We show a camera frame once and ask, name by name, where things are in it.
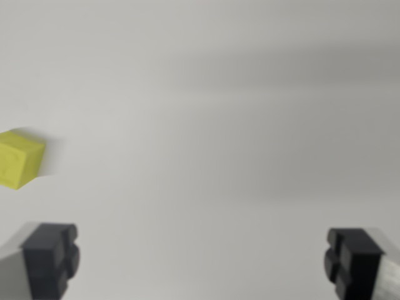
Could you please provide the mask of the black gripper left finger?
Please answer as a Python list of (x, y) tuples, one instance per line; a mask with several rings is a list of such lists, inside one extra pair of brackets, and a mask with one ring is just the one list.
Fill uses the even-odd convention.
[(1, 299), (61, 299), (79, 268), (75, 224), (28, 222), (1, 245)]

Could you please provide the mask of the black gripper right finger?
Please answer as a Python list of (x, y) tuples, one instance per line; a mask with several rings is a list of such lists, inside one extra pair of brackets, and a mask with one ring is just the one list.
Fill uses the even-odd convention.
[(378, 228), (331, 228), (324, 270), (339, 299), (399, 300), (399, 246)]

